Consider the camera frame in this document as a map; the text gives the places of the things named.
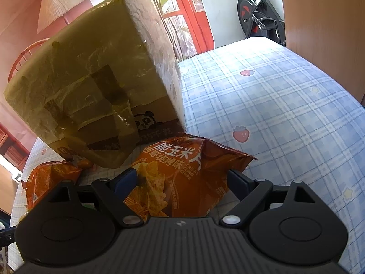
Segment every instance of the small orange wrapper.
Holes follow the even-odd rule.
[[[229,190],[229,169],[243,171],[256,158],[209,139],[186,135],[146,147],[132,164],[138,186],[125,204],[149,216],[202,217]]]
[[[26,191],[27,209],[31,210],[43,196],[59,182],[70,179],[76,183],[81,169],[66,162],[46,162],[35,167],[26,182],[21,185]]]

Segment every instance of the plaid tablecloth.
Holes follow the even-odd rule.
[[[251,178],[287,185],[299,178],[307,183],[349,232],[340,264],[351,273],[363,273],[365,109],[314,65],[262,37],[194,56],[180,68],[187,131],[256,156],[259,161],[245,171]],[[237,135],[242,131],[248,139]],[[121,168],[97,169],[80,183],[116,176],[139,152],[136,149]],[[37,140],[23,180],[38,164],[57,159]],[[24,204],[19,187],[11,225],[25,212]],[[211,216],[218,218],[236,204],[230,192]],[[9,265],[16,269],[21,263],[16,246],[10,246]]]

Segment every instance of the panda face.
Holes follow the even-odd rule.
[[[144,114],[137,114],[134,116],[136,127],[139,131],[147,130],[156,123],[153,118],[153,112],[146,111]]]

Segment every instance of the ribbed black surface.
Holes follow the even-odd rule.
[[[331,263],[314,268],[285,266],[268,260],[238,230],[217,226],[211,218],[151,218],[147,225],[124,230],[103,255],[69,268],[27,263],[17,274],[304,274],[346,273]]]

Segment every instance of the lampshade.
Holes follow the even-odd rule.
[[[37,33],[85,0],[42,0]]]

